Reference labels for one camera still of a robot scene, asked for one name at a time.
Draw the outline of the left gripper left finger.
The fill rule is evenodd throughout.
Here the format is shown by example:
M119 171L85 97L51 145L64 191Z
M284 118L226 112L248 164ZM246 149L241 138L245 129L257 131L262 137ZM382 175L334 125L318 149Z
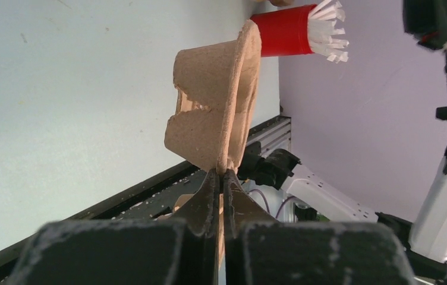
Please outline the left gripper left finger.
M43 226L7 284L216 284L220 179L164 220L69 220Z

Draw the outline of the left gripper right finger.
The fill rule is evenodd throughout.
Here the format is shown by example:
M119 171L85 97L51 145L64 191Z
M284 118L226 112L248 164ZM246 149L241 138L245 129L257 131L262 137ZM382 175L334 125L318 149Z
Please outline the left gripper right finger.
M281 223L223 176L228 284L415 284L397 237L360 222Z

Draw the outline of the red cup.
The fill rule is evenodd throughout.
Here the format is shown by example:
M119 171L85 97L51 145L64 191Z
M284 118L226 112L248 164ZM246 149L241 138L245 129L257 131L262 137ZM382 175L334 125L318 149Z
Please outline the red cup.
M254 14L262 40L261 56L294 56L313 54L309 44L309 13L315 4Z

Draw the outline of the brown cardboard carrier piece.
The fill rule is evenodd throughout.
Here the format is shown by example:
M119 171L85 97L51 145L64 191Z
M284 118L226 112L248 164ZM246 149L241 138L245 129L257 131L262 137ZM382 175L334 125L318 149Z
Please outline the brown cardboard carrier piece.
M262 41L247 20L237 39L177 53L178 92L164 145L201 170L223 175L243 159L258 92Z

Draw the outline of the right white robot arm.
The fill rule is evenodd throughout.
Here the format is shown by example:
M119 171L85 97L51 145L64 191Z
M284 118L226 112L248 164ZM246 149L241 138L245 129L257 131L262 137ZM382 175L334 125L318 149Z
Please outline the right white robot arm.
M342 1L346 58L278 57L293 155L447 284L447 1Z

